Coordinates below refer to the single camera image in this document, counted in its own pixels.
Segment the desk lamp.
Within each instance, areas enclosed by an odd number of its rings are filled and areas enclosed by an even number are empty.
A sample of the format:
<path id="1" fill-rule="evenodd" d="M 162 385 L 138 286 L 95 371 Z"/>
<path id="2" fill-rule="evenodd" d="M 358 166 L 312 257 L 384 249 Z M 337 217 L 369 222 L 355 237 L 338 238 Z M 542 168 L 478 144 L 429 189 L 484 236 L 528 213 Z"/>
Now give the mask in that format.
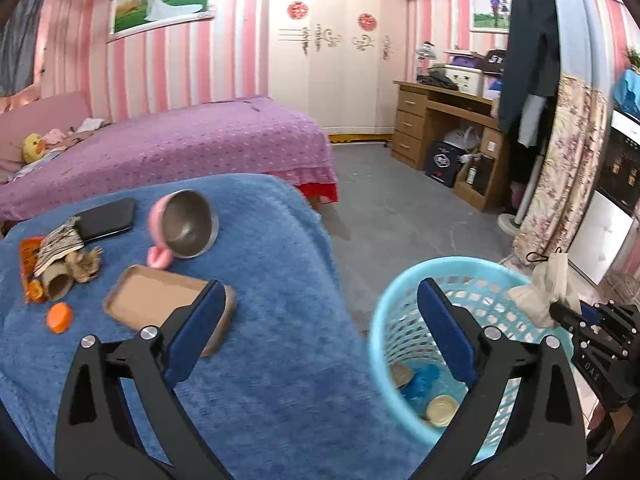
<path id="1" fill-rule="evenodd" d="M 416 73 L 416 82 L 420 81 L 424 70 L 428 70 L 428 62 L 434 61 L 436 58 L 436 48 L 431 41 L 423 41 L 422 44 L 416 48 L 416 68 L 414 69 L 414 72 Z"/>

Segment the dark hanging jacket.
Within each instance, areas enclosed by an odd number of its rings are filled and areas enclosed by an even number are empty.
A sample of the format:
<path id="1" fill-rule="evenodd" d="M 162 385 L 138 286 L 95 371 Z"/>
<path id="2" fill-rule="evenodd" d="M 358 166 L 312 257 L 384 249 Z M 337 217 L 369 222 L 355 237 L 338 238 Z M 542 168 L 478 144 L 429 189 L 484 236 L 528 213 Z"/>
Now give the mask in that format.
<path id="1" fill-rule="evenodd" d="M 560 80 L 555 0 L 512 0 L 498 126 L 509 140 L 508 176 L 526 184 L 549 139 Z"/>

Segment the grey window curtain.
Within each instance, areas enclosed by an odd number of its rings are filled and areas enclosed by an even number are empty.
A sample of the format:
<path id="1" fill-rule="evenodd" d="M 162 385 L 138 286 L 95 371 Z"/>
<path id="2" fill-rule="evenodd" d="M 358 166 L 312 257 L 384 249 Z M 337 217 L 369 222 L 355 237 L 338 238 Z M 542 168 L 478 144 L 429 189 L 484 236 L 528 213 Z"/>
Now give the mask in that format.
<path id="1" fill-rule="evenodd" d="M 18 0 L 1 26 L 1 95 L 13 96 L 34 83 L 36 42 L 44 0 Z"/>

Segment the pink headboard cover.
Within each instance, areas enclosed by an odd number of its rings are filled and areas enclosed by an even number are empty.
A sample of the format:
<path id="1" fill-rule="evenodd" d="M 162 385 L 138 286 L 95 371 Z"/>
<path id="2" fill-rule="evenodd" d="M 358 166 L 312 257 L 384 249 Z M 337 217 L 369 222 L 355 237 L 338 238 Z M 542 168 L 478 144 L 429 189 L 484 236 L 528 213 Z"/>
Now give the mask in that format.
<path id="1" fill-rule="evenodd" d="M 90 116 L 82 91 L 58 94 L 1 114 L 1 182 L 23 166 L 22 144 L 31 133 L 40 136 L 51 129 L 70 130 Z"/>

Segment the framed wedding photo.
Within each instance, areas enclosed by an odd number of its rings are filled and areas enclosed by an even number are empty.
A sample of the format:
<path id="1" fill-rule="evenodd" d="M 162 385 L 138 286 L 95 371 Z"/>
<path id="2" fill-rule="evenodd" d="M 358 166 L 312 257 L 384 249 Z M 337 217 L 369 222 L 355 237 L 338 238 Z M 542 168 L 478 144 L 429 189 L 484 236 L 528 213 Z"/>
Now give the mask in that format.
<path id="1" fill-rule="evenodd" d="M 108 41 L 170 25 L 210 20 L 214 0 L 111 0 Z"/>

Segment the white round lid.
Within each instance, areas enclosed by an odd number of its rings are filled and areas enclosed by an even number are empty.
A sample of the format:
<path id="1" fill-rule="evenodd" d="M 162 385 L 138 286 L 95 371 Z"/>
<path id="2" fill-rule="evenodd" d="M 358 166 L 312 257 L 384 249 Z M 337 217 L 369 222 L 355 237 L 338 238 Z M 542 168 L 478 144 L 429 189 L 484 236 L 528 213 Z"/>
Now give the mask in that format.
<path id="1" fill-rule="evenodd" d="M 435 396 L 425 409 L 426 421 L 434 427 L 445 428 L 454 419 L 459 408 L 458 401 L 448 394 Z"/>

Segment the light blue laundry basket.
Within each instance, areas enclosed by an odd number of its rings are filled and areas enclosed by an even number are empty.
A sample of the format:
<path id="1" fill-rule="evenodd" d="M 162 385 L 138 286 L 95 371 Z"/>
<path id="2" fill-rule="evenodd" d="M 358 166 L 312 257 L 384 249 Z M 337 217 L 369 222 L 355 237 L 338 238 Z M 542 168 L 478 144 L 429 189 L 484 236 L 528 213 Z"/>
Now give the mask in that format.
<path id="1" fill-rule="evenodd" d="M 573 353 L 570 334 L 562 328 L 543 330 L 511 301 L 506 292 L 528 283 L 525 275 L 484 259 L 451 256 L 420 262 L 405 270 L 387 286 L 378 300 L 369 330 L 369 360 L 378 391 L 401 426 L 427 448 L 435 446 L 444 433 L 416 414 L 390 376 L 390 367 L 405 363 L 413 371 L 421 365 L 440 369 L 434 395 L 448 394 L 458 402 L 466 385 L 451 375 L 438 345 L 418 309 L 418 287 L 424 278 L 435 282 L 457 307 L 468 310 L 480 326 L 496 326 L 512 340 L 538 344 L 555 336 L 567 356 Z"/>

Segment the beige cloth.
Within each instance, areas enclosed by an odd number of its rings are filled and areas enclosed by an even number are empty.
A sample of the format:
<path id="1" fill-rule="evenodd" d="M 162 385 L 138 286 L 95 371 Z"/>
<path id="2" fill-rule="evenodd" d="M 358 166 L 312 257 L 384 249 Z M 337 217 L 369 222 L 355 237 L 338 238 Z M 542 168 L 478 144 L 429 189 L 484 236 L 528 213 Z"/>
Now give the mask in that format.
<path id="1" fill-rule="evenodd" d="M 552 304 L 558 302 L 577 314 L 582 313 L 579 296 L 570 279 L 570 265 L 565 252 L 554 252 L 533 270 L 528 285 L 512 287 L 506 296 L 526 314 L 536 327 L 556 326 L 551 316 Z"/>

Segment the white wardrobe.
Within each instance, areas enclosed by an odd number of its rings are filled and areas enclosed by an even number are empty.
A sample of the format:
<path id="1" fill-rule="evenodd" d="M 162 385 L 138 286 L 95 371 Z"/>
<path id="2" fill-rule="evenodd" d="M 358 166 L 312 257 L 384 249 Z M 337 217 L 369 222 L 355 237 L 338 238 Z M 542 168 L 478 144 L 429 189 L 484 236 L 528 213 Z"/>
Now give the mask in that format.
<path id="1" fill-rule="evenodd" d="M 268 92 L 327 134 L 394 130 L 406 0 L 269 0 Z"/>

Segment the brown paper cup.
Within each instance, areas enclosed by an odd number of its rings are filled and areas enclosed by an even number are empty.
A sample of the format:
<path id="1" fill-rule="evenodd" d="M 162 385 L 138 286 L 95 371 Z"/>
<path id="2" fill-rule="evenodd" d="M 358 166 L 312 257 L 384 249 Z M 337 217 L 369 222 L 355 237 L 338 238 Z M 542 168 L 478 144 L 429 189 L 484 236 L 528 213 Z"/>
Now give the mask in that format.
<path id="1" fill-rule="evenodd" d="M 405 363 L 396 362 L 390 367 L 390 376 L 398 389 L 404 388 L 412 381 L 414 371 Z"/>

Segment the black shopping bag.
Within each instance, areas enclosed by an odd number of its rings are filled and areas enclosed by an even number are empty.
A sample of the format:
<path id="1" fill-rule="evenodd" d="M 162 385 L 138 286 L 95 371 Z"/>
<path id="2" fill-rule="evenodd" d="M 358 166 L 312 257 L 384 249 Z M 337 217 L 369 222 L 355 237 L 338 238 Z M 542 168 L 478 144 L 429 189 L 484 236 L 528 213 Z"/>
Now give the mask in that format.
<path id="1" fill-rule="evenodd" d="M 424 172 L 427 177 L 445 185 L 454 186 L 462 167 L 461 157 L 465 151 L 447 142 L 434 141 L 426 152 Z"/>

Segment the blue plastic bag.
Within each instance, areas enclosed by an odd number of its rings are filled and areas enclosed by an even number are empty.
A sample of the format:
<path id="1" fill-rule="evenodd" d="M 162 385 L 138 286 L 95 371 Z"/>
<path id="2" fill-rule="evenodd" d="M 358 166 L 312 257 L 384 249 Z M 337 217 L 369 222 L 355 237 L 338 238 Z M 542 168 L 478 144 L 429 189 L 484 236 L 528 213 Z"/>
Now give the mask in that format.
<path id="1" fill-rule="evenodd" d="M 434 388 L 439 381 L 440 369 L 435 364 L 425 364 L 416 368 L 412 378 L 400 388 L 400 393 L 410 408 L 423 417 L 427 405 L 434 398 Z"/>

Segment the wooden desk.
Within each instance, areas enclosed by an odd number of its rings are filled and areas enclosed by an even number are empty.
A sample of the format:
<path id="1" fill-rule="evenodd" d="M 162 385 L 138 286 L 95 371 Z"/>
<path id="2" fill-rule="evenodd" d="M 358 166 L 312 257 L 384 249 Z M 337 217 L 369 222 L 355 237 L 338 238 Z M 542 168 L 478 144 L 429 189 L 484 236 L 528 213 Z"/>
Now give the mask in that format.
<path id="1" fill-rule="evenodd" d="M 451 188 L 454 195 L 479 211 L 498 209 L 508 184 L 509 141 L 491 117 L 491 102 L 426 84 L 396 84 L 396 122 L 390 144 L 393 158 L 424 172 L 432 142 L 454 145 L 465 151 Z"/>

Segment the patterned fabric pouch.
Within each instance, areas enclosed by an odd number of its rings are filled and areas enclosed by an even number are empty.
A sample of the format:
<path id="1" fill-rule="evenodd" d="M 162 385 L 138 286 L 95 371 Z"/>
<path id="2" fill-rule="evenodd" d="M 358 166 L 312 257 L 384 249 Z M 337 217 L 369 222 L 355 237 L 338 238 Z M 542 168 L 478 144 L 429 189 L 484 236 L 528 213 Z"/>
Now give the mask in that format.
<path id="1" fill-rule="evenodd" d="M 38 250 L 35 278 L 39 278 L 55 261 L 64 259 L 71 252 L 77 252 L 85 246 L 79 233 L 79 220 L 78 216 L 67 219 L 43 239 Z"/>

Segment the small framed couple photo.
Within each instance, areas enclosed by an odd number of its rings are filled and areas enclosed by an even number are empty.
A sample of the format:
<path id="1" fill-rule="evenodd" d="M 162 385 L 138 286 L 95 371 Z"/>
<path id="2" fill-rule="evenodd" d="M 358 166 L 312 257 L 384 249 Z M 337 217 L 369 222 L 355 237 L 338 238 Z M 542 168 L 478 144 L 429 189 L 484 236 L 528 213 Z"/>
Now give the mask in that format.
<path id="1" fill-rule="evenodd" d="M 510 28 L 512 0 L 469 0 L 470 31 L 507 34 Z"/>

